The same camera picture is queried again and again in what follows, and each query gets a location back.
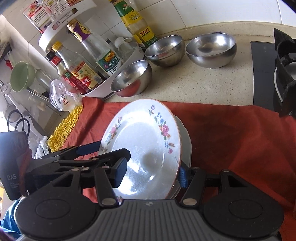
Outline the red cloth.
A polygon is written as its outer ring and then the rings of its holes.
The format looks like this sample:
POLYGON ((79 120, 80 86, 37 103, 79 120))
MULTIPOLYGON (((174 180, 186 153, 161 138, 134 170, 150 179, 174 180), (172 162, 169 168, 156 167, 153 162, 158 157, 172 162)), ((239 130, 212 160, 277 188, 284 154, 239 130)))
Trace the red cloth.
MULTIPOLYGON (((187 129, 192 166, 208 173, 229 169, 282 206, 283 240, 295 240, 295 119, 258 106, 161 102, 187 129)), ((66 147, 101 141, 126 102, 83 100, 66 147)))

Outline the clear plastic bag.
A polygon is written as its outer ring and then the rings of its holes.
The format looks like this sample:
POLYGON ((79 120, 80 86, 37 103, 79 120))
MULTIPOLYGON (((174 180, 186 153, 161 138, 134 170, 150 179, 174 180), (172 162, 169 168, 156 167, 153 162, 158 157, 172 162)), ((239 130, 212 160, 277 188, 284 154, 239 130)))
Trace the clear plastic bag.
POLYGON ((54 79, 50 83, 49 100, 58 111, 71 112, 77 106, 82 105, 82 96, 75 92, 64 80, 54 79))

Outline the yellow label oil bottle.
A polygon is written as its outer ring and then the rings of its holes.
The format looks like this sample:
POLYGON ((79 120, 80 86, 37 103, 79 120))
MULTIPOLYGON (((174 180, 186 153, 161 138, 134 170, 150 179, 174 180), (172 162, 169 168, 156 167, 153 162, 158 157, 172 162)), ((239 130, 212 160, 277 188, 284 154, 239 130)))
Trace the yellow label oil bottle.
POLYGON ((157 37, 145 19, 126 1, 110 2, 113 4, 127 30, 143 49, 148 48, 157 41, 157 37))

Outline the red cap sauce bottle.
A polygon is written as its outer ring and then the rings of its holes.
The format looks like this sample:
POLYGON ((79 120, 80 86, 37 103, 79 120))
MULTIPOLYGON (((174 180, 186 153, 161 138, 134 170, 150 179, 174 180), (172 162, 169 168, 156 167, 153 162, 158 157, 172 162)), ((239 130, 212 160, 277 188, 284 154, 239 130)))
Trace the red cap sauce bottle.
POLYGON ((80 94, 87 94, 90 89, 75 77, 66 67, 64 61, 54 51, 49 51, 46 58, 56 67, 59 76, 80 94))

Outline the lower white plate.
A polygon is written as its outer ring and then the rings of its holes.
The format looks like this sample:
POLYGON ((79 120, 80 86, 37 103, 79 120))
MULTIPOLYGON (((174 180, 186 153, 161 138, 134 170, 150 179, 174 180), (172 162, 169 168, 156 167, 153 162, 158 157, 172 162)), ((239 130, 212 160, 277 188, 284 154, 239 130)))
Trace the lower white plate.
MULTIPOLYGON (((182 162, 184 162, 189 168, 191 167, 192 163, 192 143, 191 138, 189 136, 189 133, 187 129, 185 128, 182 121, 175 115, 175 120, 178 124, 179 131, 181 134, 181 156, 182 156, 182 162)), ((180 183, 178 180, 175 181, 175 184, 170 192, 169 199, 174 199, 179 191, 181 189, 180 183)))

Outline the yellow chenille mat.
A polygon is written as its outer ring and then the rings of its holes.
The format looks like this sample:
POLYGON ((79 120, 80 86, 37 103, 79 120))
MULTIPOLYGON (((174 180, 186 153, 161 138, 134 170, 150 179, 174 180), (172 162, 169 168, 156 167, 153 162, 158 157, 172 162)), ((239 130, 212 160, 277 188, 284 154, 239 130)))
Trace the yellow chenille mat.
POLYGON ((76 106, 67 116, 63 119, 49 137, 47 144, 51 152, 59 151, 65 144, 67 138, 79 120, 79 116, 83 111, 83 105, 76 106))

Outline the floral white plate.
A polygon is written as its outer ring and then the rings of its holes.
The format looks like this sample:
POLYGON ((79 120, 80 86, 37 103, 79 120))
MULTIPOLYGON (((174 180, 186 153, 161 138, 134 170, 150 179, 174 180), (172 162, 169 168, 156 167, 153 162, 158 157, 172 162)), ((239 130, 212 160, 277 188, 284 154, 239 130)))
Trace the floral white plate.
POLYGON ((122 108, 109 123, 99 154, 125 148, 131 158, 120 186, 122 199, 165 199, 181 163, 181 134, 172 112, 154 99, 139 99, 122 108))

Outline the yellow cap vinegar bottle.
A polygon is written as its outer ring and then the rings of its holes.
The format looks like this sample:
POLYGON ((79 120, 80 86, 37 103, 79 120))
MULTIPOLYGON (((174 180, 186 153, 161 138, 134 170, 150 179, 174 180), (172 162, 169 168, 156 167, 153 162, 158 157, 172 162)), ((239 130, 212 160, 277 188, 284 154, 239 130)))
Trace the yellow cap vinegar bottle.
POLYGON ((98 75, 98 71, 81 54, 67 49, 59 41, 54 43, 52 50, 62 58, 67 69, 88 87, 89 91, 102 84, 103 79, 98 75))

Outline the middle steel bowl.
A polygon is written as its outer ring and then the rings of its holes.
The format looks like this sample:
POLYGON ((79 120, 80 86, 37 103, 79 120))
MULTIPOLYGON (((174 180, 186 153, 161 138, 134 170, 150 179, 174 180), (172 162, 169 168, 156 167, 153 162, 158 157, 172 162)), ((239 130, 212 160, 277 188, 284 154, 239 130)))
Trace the middle steel bowl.
POLYGON ((185 55, 185 42, 181 35, 170 35, 157 40, 144 53, 156 66, 171 67, 180 63, 185 55))

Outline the white condiment rack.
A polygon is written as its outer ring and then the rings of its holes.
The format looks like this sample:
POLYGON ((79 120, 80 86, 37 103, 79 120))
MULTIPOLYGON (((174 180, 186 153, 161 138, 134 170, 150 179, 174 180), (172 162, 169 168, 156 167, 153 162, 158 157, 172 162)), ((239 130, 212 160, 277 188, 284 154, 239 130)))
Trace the white condiment rack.
POLYGON ((93 15, 94 9, 97 5, 93 1, 81 1, 69 7, 61 15, 59 15, 53 22, 46 28, 39 39, 39 47, 48 53, 53 49, 56 41, 62 41, 64 35, 68 30, 68 25, 71 21, 75 20, 74 36, 82 42, 84 48, 93 57, 96 64, 108 74, 107 80, 103 81, 94 90, 85 94, 88 97, 97 97, 100 99, 108 99, 114 95, 111 90, 111 84, 115 77, 130 64, 144 59, 144 53, 139 45, 133 48, 131 56, 127 60, 122 60, 118 55, 112 51, 112 48, 105 40, 93 32, 87 33, 85 22, 88 21, 93 15))

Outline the small steel bowl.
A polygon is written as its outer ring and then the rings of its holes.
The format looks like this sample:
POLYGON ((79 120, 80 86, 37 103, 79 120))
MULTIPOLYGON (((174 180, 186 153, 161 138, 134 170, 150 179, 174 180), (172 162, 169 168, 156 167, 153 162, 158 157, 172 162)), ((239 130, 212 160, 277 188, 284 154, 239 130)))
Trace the small steel bowl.
POLYGON ((132 97, 142 93, 151 80, 151 65, 146 60, 139 60, 128 65, 114 78, 111 90, 117 96, 132 97))

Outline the green plastic ladle cup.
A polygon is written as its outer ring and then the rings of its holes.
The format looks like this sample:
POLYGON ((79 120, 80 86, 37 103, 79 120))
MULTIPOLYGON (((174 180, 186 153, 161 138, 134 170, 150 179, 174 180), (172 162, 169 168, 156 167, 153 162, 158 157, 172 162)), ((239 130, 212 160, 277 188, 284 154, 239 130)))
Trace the green plastic ladle cup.
POLYGON ((10 84, 14 92, 31 87, 35 80, 35 69, 30 63, 20 61, 11 71, 10 84))

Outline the purple cap soy bottle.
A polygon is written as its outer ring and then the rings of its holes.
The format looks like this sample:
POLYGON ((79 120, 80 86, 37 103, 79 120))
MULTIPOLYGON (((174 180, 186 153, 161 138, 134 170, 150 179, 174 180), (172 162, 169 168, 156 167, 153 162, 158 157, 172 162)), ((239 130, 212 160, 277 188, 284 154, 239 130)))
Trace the purple cap soy bottle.
POLYGON ((93 57, 95 63, 109 76, 113 75, 122 65, 122 60, 102 37, 92 33, 77 19, 72 19, 67 28, 93 57))

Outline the right steel bowl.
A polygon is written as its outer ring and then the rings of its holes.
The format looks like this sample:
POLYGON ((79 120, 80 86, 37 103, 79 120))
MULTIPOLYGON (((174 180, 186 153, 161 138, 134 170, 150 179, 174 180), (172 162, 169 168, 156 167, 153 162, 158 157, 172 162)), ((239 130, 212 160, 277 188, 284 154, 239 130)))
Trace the right steel bowl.
POLYGON ((237 53, 236 39, 227 33, 202 34, 185 47, 189 59, 204 68, 221 68, 229 64, 237 53))

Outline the black gas stove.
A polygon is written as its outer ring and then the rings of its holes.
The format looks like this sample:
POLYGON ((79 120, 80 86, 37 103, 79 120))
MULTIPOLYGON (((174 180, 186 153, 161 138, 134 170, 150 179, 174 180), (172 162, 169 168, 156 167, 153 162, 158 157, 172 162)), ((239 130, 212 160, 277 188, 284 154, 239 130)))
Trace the black gas stove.
POLYGON ((295 38, 273 34, 273 43, 251 42, 253 104, 295 118, 295 38))

